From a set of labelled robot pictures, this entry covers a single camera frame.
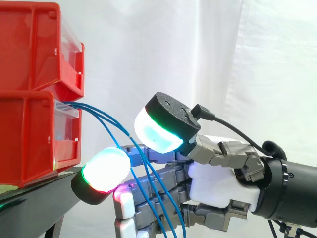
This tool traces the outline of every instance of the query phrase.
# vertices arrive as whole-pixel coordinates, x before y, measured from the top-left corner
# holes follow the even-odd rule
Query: robotic hand
[[[103,123],[117,148],[104,150],[106,159],[97,154],[71,183],[81,200],[94,205],[114,191],[117,238],[152,238],[180,224],[183,231],[196,223],[227,231],[231,217],[246,219],[248,211],[279,223],[286,237],[308,235],[298,229],[300,225],[317,227],[316,168],[288,162],[274,142],[258,146],[200,105],[190,110],[174,98],[156,93],[135,120],[142,148],[105,112],[80,103],[71,105],[90,112],[101,123],[101,119],[108,121],[134,144],[120,148]],[[199,135],[199,119],[216,121],[248,143]],[[266,156],[259,156],[256,149]],[[132,173],[134,180],[117,187],[130,165],[151,168],[149,162],[166,167],[153,170],[154,175],[147,171],[141,178]],[[190,199],[200,204],[185,204]]]
[[[204,137],[205,142],[216,148],[217,143],[231,141],[244,150],[250,150],[249,145],[222,137]],[[180,153],[157,153],[145,146],[142,147],[148,159],[155,163],[166,163],[166,167],[157,170],[170,194],[179,206],[185,225],[196,223],[210,229],[227,231],[231,217],[247,218],[247,212],[254,212],[257,206],[260,190],[256,186],[246,186],[238,182],[233,170],[229,167],[199,164]],[[131,158],[132,165],[142,164],[135,147],[123,148]],[[161,216],[165,229],[170,230],[154,192],[146,176],[139,178],[157,213]],[[170,200],[158,183],[155,183],[161,194],[164,205],[174,227],[180,225],[180,219]],[[185,204],[189,200],[200,204]],[[113,194],[116,213],[115,230],[117,238],[154,238],[161,229],[144,197],[140,193],[135,180],[120,185]]]

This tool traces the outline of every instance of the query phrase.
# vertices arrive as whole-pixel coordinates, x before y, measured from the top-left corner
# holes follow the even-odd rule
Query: cable connector
[[[216,118],[215,114],[211,113],[207,108],[199,104],[194,106],[194,108],[191,110],[191,113],[197,120],[200,118],[205,120],[214,120]]]

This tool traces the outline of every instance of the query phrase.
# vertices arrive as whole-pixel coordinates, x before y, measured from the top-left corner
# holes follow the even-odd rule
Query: black cable
[[[301,235],[310,237],[310,238],[317,238],[317,236],[313,235],[312,233],[306,232],[303,229],[298,229]]]
[[[229,128],[230,130],[232,130],[233,132],[237,133],[238,135],[240,135],[243,139],[245,139],[250,145],[252,145],[253,147],[255,147],[257,150],[259,150],[261,153],[267,155],[267,156],[271,156],[271,154],[269,152],[267,152],[266,150],[264,150],[263,148],[261,148],[257,143],[255,143],[253,140],[251,140],[246,134],[244,134],[242,131],[240,131],[239,129],[237,129],[236,127],[234,127],[233,125],[229,124],[228,122],[226,122],[223,119],[220,119],[218,117],[214,117],[214,121],[220,123],[221,125],[224,125],[225,127]]]
[[[286,227],[287,227],[285,224],[283,224],[283,223],[281,223],[281,222],[279,222],[279,221],[277,221],[277,220],[272,220],[272,221],[274,221],[275,223],[277,223],[280,227],[283,227],[283,228],[286,228]]]
[[[277,220],[273,220],[275,223],[277,223],[280,227],[282,227],[284,230],[288,229],[287,225],[277,221]],[[317,236],[313,235],[312,233],[306,232],[303,229],[298,229],[298,231],[300,232],[301,235],[307,236],[309,238],[317,238]]]
[[[200,118],[205,120],[211,120],[216,121],[217,123],[220,123],[224,125],[225,127],[229,128],[233,132],[240,135],[243,139],[245,139],[250,145],[255,147],[257,150],[259,150],[261,153],[265,154],[266,156],[271,156],[273,158],[287,160],[286,154],[284,150],[278,146],[273,141],[266,141],[263,143],[262,147],[260,147],[257,143],[255,143],[253,140],[251,140],[246,134],[244,134],[242,131],[231,125],[230,123],[224,121],[223,119],[220,119],[216,117],[215,114],[211,113],[207,108],[197,104],[194,106],[194,108],[191,110],[191,113],[193,117],[195,117],[197,120]]]
[[[278,237],[277,237],[277,234],[276,234],[276,232],[275,232],[275,229],[274,229],[274,226],[273,226],[272,221],[271,221],[271,220],[268,220],[268,224],[269,224],[269,227],[271,228],[271,231],[272,231],[272,234],[273,234],[274,238],[278,238]]]

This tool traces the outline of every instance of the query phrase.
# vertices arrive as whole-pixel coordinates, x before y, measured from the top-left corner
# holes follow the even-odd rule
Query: white fingertip
[[[147,231],[138,231],[137,238],[149,238],[149,233]]]
[[[134,200],[131,188],[120,186],[113,194],[114,210],[119,219],[132,218],[135,214]]]
[[[132,218],[116,221],[115,233],[117,238],[136,238],[135,223]]]

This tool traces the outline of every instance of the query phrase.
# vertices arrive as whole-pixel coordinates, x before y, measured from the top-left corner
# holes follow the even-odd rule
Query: green light
[[[119,148],[109,147],[96,154],[82,169],[83,178],[99,192],[114,190],[130,171],[130,158]]]
[[[149,148],[164,154],[177,149],[184,141],[158,125],[143,108],[135,118],[138,138]]]

